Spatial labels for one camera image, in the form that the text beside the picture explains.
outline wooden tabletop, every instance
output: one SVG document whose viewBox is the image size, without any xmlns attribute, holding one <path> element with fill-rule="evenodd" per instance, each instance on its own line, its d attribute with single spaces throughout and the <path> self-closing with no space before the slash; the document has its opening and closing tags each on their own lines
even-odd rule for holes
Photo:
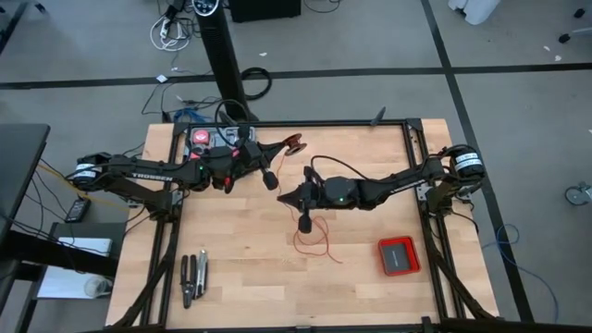
<svg viewBox="0 0 592 333">
<path fill-rule="evenodd" d="M 450 145 L 445 120 L 423 122 L 430 153 Z M 302 142 L 308 147 L 284 159 L 277 172 L 283 191 L 292 191 L 302 182 L 302 168 L 314 154 L 341 159 L 371 178 L 384 178 L 409 167 L 401 127 L 397 126 L 257 129 L 257 139 L 277 142 L 296 132 L 302 134 Z M 172 125 L 150 126 L 143 158 L 167 160 L 171 138 Z M 274 171 L 282 156 L 274 160 Z M 323 178 L 355 177 L 349 169 L 331 161 L 318 160 L 314 166 Z M 139 182 L 162 188 L 157 182 Z M 371 212 L 312 211 L 311 216 L 327 221 L 329 251 L 340 263 L 327 255 L 302 254 L 294 249 L 297 224 L 290 209 L 276 201 L 277 196 L 278 191 L 268 191 L 261 174 L 255 173 L 237 181 L 230 194 L 210 188 L 193 192 L 186 199 L 167 328 L 394 325 L 419 323 L 425 315 L 438 321 L 413 190 L 391 196 Z M 471 215 L 461 203 L 455 203 L 454 210 Z M 458 277 L 482 306 L 496 315 L 473 224 L 462 217 L 447 216 L 446 225 Z M 107 324 L 116 322 L 142 289 L 154 234 L 155 223 L 145 222 L 127 235 Z M 302 235 L 302 240 L 314 243 L 322 236 L 320 228 L 314 227 L 310 235 Z M 377 242 L 400 236 L 413 238 L 422 268 L 418 273 L 387 277 Z M 209 289 L 185 310 L 179 285 L 180 258 L 201 249 L 209 253 Z M 299 245 L 298 249 L 323 253 L 326 245 L 321 241 Z M 452 314 L 450 289 L 444 284 Z M 154 295 L 154 320 L 161 289 L 162 282 Z"/>
</svg>

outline black metal frame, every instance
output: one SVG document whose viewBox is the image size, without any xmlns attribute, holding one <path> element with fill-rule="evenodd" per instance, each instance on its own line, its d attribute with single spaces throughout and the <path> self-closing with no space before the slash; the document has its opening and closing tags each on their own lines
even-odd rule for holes
<svg viewBox="0 0 592 333">
<path fill-rule="evenodd" d="M 370 125 L 370 122 L 365 119 L 361 120 L 304 120 L 304 121 L 259 121 L 254 122 L 251 124 L 256 128 L 286 128 L 286 127 L 342 127 L 342 126 L 357 126 L 357 127 L 366 127 Z M 208 124 L 181 124 L 176 123 L 174 124 L 173 129 L 173 140 L 170 145 L 170 153 L 168 157 L 169 163 L 175 163 L 177 151 L 179 149 L 180 134 L 184 133 L 185 129 L 191 126 L 195 127 L 208 127 L 211 125 Z M 426 146 L 426 138 L 423 133 L 422 122 L 421 119 L 413 118 L 413 119 L 388 119 L 381 121 L 378 126 L 401 126 L 403 139 L 405 143 L 405 149 L 407 150 L 408 154 L 408 162 L 409 166 L 413 167 L 417 165 L 417 161 L 415 160 L 415 155 L 413 153 L 413 144 L 412 144 L 412 131 L 416 133 L 417 136 L 417 143 L 419 149 L 422 154 L 422 158 L 427 157 L 427 146 Z M 170 189 L 170 184 L 166 184 L 166 189 Z M 431 240 L 431 231 L 429 226 L 429 214 L 427 213 L 426 206 L 422 205 L 418 201 L 418 210 L 421 217 L 422 223 L 422 231 L 424 233 L 424 237 L 427 240 L 430 238 Z M 152 250 L 152 256 L 150 261 L 150 269 L 148 273 L 148 278 L 150 278 L 155 271 L 155 268 L 158 266 L 160 261 L 160 253 L 162 250 L 162 243 L 165 233 L 165 223 L 166 221 L 157 221 L 156 233 L 154 235 L 154 244 Z M 175 249 L 173 250 L 173 255 L 176 256 L 176 244 L 178 243 L 179 238 L 179 222 L 173 222 L 173 226 L 170 233 L 169 243 L 175 244 Z M 443 257 L 446 261 L 447 265 L 452 269 L 454 272 L 454 264 L 451 256 L 450 251 L 450 243 L 448 240 L 448 236 L 446 233 L 446 227 L 444 226 L 444 222 L 441 216 L 437 218 L 437 225 L 438 225 L 438 232 L 440 232 L 440 242 L 442 246 L 442 250 L 444 251 Z M 432 287 L 434 290 L 435 298 L 436 298 L 436 305 L 438 308 L 438 316 L 439 319 L 442 320 L 444 318 L 448 318 L 448 309 L 444 300 L 444 291 L 442 289 L 442 284 L 440 280 L 440 275 L 438 272 L 438 265 L 436 259 L 430 252 L 428 252 L 428 262 L 429 262 L 429 270 L 430 276 L 432 281 Z M 165 326 L 167 322 L 167 313 L 168 313 L 168 306 L 169 306 L 169 299 L 170 299 L 170 290 L 171 290 L 171 282 L 172 276 L 174 271 L 174 261 L 171 263 L 171 266 L 167 269 L 165 274 L 165 284 L 162 291 L 161 297 L 161 304 L 158 314 L 158 322 L 157 325 Z M 464 314 L 464 307 L 461 301 L 461 298 L 457 294 L 457 291 L 452 288 L 452 295 L 454 300 L 454 308 L 456 314 L 460 318 L 465 318 Z M 146 304 L 142 310 L 142 317 L 141 317 L 141 325 L 148 325 L 149 317 L 152 311 L 152 301 L 153 297 L 150 295 L 146 301 Z M 315 327 L 314 331 L 323 331 L 323 332 L 334 332 L 334 331 L 377 331 L 377 330 L 389 330 L 389 331 L 397 331 L 397 332 L 408 332 L 413 330 L 422 330 L 424 325 L 381 325 L 381 326 L 350 326 L 350 327 Z M 294 327 L 261 327 L 261 328 L 219 328 L 219 329 L 182 329 L 182 330 L 172 330 L 175 332 L 202 332 L 202 331 L 215 331 L 215 332 L 255 332 L 255 331 L 266 331 L 266 332 L 286 332 L 289 330 L 293 330 Z"/>
</svg>

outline red box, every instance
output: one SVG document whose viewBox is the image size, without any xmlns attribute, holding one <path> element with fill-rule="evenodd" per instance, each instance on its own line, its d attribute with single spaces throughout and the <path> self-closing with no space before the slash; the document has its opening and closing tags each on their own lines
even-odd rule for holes
<svg viewBox="0 0 592 333">
<path fill-rule="evenodd" d="M 378 251 L 385 274 L 390 277 L 419 272 L 421 269 L 411 237 L 380 240 Z"/>
</svg>

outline desk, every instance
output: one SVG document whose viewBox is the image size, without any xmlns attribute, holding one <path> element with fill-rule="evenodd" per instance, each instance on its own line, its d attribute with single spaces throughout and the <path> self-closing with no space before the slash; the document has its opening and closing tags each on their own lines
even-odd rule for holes
<svg viewBox="0 0 592 333">
<path fill-rule="evenodd" d="M 423 127 L 430 153 L 450 145 L 443 119 L 425 119 Z M 152 125 L 143 158 L 167 160 L 172 130 L 172 125 Z M 314 154 L 329 154 L 346 161 L 371 178 L 383 178 L 409 167 L 401 126 L 260 128 L 257 138 L 260 142 L 277 142 L 295 132 L 302 134 L 302 142 L 307 142 L 308 147 L 284 160 L 278 174 L 284 191 L 292 191 L 302 182 L 302 167 Z M 281 156 L 274 160 L 274 171 L 280 160 Z M 330 161 L 315 161 L 315 167 L 324 178 L 354 177 L 350 170 Z M 159 183 L 141 182 L 155 190 L 162 188 Z M 294 250 L 296 223 L 288 208 L 276 201 L 277 195 L 278 191 L 265 189 L 257 173 L 239 180 L 231 194 L 210 188 L 193 192 L 186 199 L 167 328 L 393 325 L 419 323 L 425 315 L 438 321 L 413 190 L 390 197 L 372 212 L 311 212 L 327 220 L 331 254 L 343 264 Z M 455 203 L 454 209 L 470 215 L 468 207 L 460 203 Z M 481 305 L 496 315 L 473 224 L 447 216 L 446 226 L 458 277 Z M 155 223 L 146 222 L 124 240 L 108 325 L 125 313 L 143 287 L 155 228 Z M 305 238 L 315 240 L 318 236 L 319 230 L 314 228 Z M 377 242 L 397 236 L 414 239 L 422 266 L 419 273 L 387 277 L 382 272 Z M 184 310 L 180 258 L 202 248 L 210 257 L 209 290 Z M 315 245 L 306 250 L 321 253 L 324 249 L 325 245 Z M 449 314 L 453 315 L 448 284 L 443 282 L 443 286 Z M 161 289 L 162 282 L 153 299 L 156 310 Z"/>
</svg>

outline white cable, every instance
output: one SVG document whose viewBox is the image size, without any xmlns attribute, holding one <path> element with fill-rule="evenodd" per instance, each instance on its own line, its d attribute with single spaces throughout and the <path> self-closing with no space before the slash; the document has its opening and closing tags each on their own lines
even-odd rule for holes
<svg viewBox="0 0 592 333">
<path fill-rule="evenodd" d="M 150 29 L 150 42 L 152 42 L 152 45 L 154 45 L 154 47 L 158 50 L 167 51 L 167 52 L 177 52 L 177 51 L 180 51 L 180 50 L 184 49 L 185 47 L 187 47 L 187 45 L 189 45 L 189 42 L 191 39 L 189 38 L 189 36 L 185 36 L 183 34 L 183 29 L 181 28 L 181 24 L 179 22 L 177 22 L 177 39 L 172 39 L 172 40 L 167 41 L 167 38 L 163 38 L 162 36 L 160 36 L 161 45 L 159 46 L 156 44 L 156 42 L 154 41 L 154 30 L 156 30 L 156 28 L 158 27 L 158 25 L 161 22 L 163 23 L 163 25 L 166 24 L 165 21 L 166 21 L 166 17 L 163 15 L 162 17 L 160 17 L 158 19 L 158 21 Z"/>
</svg>

